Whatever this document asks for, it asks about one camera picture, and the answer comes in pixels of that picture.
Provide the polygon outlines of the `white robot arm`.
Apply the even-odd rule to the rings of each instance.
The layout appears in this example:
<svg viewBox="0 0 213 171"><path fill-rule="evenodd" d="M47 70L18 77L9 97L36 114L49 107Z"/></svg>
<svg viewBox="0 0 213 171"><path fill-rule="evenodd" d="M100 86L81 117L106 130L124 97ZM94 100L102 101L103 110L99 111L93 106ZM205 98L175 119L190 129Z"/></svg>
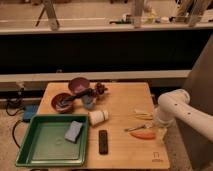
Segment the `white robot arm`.
<svg viewBox="0 0 213 171"><path fill-rule="evenodd" d="M190 95L184 89L163 93L158 97L154 122L169 127L178 118L213 142L213 116L189 105Z"/></svg>

